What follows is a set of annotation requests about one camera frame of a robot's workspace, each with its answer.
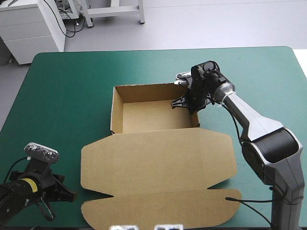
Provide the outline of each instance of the table surface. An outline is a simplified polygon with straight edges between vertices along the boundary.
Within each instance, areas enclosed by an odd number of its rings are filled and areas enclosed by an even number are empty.
[[[52,204],[57,215],[53,222],[47,222],[32,206],[8,226],[87,227],[80,210],[82,203],[103,196],[80,186],[81,148],[110,135],[113,86],[173,82],[177,73],[207,60],[218,62],[239,96],[261,114],[281,121],[307,146],[307,80],[288,47],[39,54],[0,132],[0,175],[4,177],[9,166],[25,156],[27,143],[36,142],[58,150],[60,161],[52,166],[53,172],[65,175],[65,185],[79,194],[74,203]],[[239,189],[244,199],[270,199],[269,187],[242,157],[228,112],[210,105],[199,115],[202,128],[233,138],[238,174],[215,188]],[[306,173],[304,151],[302,164]],[[16,169],[23,170],[25,165],[22,162]],[[254,206],[270,218],[270,204]],[[301,226],[307,226],[306,215],[307,199]],[[241,206],[223,226],[266,227],[267,223]]]

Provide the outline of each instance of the box flap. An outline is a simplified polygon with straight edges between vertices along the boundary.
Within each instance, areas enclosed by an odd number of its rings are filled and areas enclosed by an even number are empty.
[[[206,189],[236,172],[231,138],[201,128],[114,134],[82,149],[82,187],[113,196]]]
[[[211,227],[228,221],[239,208],[226,196],[241,199],[238,190],[230,189],[129,195],[85,202],[82,214],[96,230],[112,225],[137,225],[140,230],[153,230],[157,224]]]

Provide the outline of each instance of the metal stand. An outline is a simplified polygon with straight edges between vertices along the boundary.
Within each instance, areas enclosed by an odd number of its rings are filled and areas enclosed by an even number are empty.
[[[87,0],[81,0],[83,14],[88,27],[93,27],[92,18],[127,15],[138,12],[140,23],[145,23],[143,0],[139,0],[138,6],[119,6],[119,0],[111,0],[111,6],[106,8],[91,8]]]

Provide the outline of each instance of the gray floor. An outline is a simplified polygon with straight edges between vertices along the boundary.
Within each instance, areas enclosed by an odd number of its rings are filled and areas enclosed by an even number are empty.
[[[129,5],[137,0],[122,0]],[[107,0],[89,0],[92,7]],[[94,19],[65,51],[244,46],[307,48],[307,0],[144,0],[138,15]],[[0,66],[0,129],[30,65]]]

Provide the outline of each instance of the cardboard box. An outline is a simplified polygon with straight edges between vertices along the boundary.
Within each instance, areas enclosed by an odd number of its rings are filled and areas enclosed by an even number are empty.
[[[113,195],[85,202],[82,213],[98,230],[111,225],[222,224],[239,207],[238,190],[208,189],[236,174],[228,135],[199,128],[197,113],[172,109],[186,88],[170,84],[116,86],[113,135],[82,149],[83,188]]]

